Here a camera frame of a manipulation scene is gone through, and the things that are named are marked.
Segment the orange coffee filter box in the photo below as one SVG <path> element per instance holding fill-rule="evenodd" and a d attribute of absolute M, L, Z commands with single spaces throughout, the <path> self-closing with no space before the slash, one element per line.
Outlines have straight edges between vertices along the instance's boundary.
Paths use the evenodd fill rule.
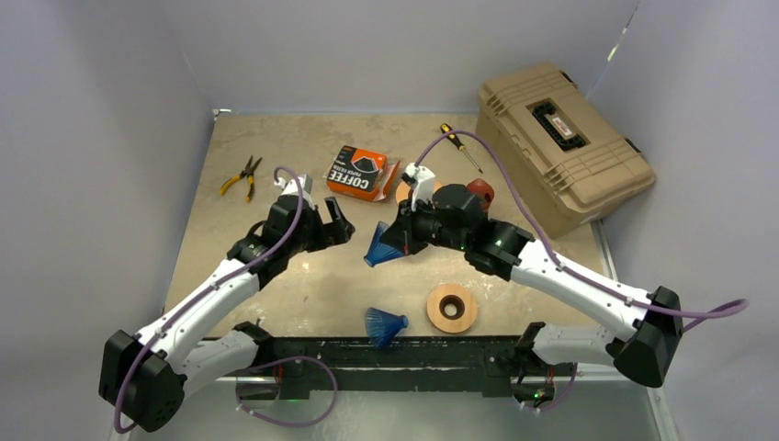
<path fill-rule="evenodd" d="M 384 153 L 344 145 L 324 177 L 334 193 L 379 202 L 388 195 L 400 164 Z"/>

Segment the red black coffee carafe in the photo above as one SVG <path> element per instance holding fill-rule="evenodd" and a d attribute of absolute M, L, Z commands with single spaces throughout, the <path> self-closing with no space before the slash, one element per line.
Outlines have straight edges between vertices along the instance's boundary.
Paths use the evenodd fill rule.
<path fill-rule="evenodd" d="M 492 186 L 484 179 L 477 178 L 469 182 L 466 185 L 466 189 L 480 199 L 481 209 L 488 213 L 495 197 Z"/>

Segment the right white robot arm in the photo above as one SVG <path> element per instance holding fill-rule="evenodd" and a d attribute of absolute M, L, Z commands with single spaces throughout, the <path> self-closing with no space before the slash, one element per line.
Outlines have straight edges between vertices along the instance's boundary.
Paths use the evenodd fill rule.
<path fill-rule="evenodd" d="M 404 200 L 392 224 L 378 223 L 365 260 L 375 266 L 429 245 L 461 252 L 482 274 L 539 290 L 596 321 L 593 328 L 530 324 L 515 350 L 524 372 L 588 363 L 612 366 L 645 387 L 662 386 L 683 336 L 678 294 L 623 285 L 550 257 L 532 233 L 490 219 L 484 205 L 481 193 L 461 184 L 443 186 L 417 206 Z"/>

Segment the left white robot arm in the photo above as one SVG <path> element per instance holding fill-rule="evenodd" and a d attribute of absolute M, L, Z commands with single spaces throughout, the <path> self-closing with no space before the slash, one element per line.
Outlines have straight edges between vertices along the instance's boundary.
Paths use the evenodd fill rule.
<path fill-rule="evenodd" d="M 129 334 L 118 330 L 106 341 L 98 384 L 114 407 L 113 431 L 166 425 L 184 400 L 234 371 L 261 376 L 272 368 L 304 365 L 310 357 L 282 353 L 277 340 L 244 322 L 218 340 L 206 334 L 237 306 L 265 288 L 299 253 L 348 243 L 356 231 L 334 197 L 324 200 L 324 222 L 305 193 L 280 196 L 265 220 L 253 225 L 192 293 L 154 322 Z"/>

